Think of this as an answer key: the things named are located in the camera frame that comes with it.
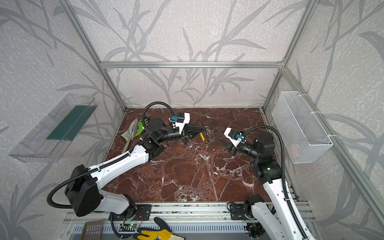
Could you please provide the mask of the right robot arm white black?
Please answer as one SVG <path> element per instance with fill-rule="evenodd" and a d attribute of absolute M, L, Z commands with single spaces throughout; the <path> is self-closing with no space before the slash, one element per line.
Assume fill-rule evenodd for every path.
<path fill-rule="evenodd" d="M 226 149 L 233 155 L 241 153 L 252 158 L 251 167 L 260 179 L 263 188 L 271 199 L 277 216 L 271 212 L 261 196 L 249 197 L 244 202 L 245 215 L 256 219 L 265 233 L 272 240 L 313 240 L 300 212 L 289 192 L 285 176 L 285 161 L 276 162 L 273 158 L 275 151 L 274 136 L 283 147 L 279 132 L 270 126 L 259 126 L 255 140 L 246 140 L 247 134 L 227 128 L 224 135 L 229 142 L 224 142 Z"/>

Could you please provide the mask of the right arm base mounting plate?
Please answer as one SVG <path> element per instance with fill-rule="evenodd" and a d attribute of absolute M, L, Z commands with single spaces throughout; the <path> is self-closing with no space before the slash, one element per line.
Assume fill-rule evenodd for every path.
<path fill-rule="evenodd" d="M 250 217 L 246 214 L 245 207 L 243 204 L 228 202 L 226 207 L 231 215 L 231 220 L 255 220 L 255 218 Z"/>

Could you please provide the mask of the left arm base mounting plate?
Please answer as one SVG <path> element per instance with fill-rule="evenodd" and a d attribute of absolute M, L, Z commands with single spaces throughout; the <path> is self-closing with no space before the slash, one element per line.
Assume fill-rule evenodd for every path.
<path fill-rule="evenodd" d="M 130 205 L 122 214 L 123 220 L 148 221 L 151 214 L 152 205 L 139 204 Z"/>

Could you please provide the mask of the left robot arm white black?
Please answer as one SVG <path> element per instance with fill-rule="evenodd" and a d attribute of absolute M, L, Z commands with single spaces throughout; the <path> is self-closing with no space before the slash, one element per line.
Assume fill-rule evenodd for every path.
<path fill-rule="evenodd" d="M 160 118 L 145 120 L 147 110 L 154 105 L 162 105 L 171 112 L 169 128 Z M 137 208 L 131 198 L 104 191 L 104 186 L 125 172 L 156 158 L 165 149 L 163 143 L 181 140 L 187 145 L 189 140 L 206 129 L 191 124 L 190 119 L 189 113 L 175 114 L 172 107 L 164 102 L 148 104 L 142 113 L 145 137 L 130 150 L 106 162 L 88 168 L 77 166 L 70 179 L 57 185 L 48 194 L 48 205 L 57 209 L 73 209 L 78 217 L 92 212 L 123 216 L 135 213 Z"/>

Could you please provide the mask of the green black work glove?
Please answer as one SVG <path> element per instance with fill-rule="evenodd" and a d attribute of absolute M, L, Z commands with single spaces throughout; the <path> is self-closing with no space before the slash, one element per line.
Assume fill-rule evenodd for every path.
<path fill-rule="evenodd" d="M 143 121 L 140 120 L 138 122 L 138 126 L 137 126 L 137 131 L 136 131 L 135 137 L 139 136 L 143 131 L 144 131 Z"/>

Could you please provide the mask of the metal garden trowel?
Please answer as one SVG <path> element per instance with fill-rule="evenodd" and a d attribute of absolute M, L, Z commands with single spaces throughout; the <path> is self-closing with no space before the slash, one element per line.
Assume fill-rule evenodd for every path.
<path fill-rule="evenodd" d="M 134 138 L 138 130 L 138 119 L 135 119 L 129 126 L 128 130 L 125 131 L 121 137 L 126 140 L 126 144 L 123 147 L 122 154 L 128 150 L 131 140 Z"/>

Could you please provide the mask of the yellow black work glove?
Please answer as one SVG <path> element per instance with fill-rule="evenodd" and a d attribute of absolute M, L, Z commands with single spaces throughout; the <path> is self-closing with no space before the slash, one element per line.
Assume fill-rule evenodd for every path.
<path fill-rule="evenodd" d="M 161 218 L 155 217 L 158 230 L 151 228 L 138 228 L 137 233 L 133 234 L 135 240 L 185 240 L 185 238 L 174 235 L 168 224 Z"/>

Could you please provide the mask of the aluminium front rail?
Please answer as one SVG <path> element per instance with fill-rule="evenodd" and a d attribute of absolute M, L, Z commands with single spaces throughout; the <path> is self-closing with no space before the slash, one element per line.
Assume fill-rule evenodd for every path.
<path fill-rule="evenodd" d="M 229 223 L 231 214 L 226 202 L 162 202 L 148 203 L 151 212 L 137 214 L 136 217 L 149 216 L 146 220 L 131 220 L 126 223 L 154 223 L 154 217 L 159 217 L 167 223 Z M 295 202 L 304 222 L 316 222 L 308 202 Z M 63 224 L 85 223 L 88 221 L 108 221 L 109 213 L 91 213 L 85 217 L 77 217 L 74 212 L 68 212 Z"/>

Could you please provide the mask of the clear plastic wall bin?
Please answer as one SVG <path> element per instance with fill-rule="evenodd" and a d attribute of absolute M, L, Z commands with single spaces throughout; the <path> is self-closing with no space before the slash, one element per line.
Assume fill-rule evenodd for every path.
<path fill-rule="evenodd" d="M 94 97 L 67 94 L 9 155 L 23 163 L 56 163 L 97 107 Z"/>

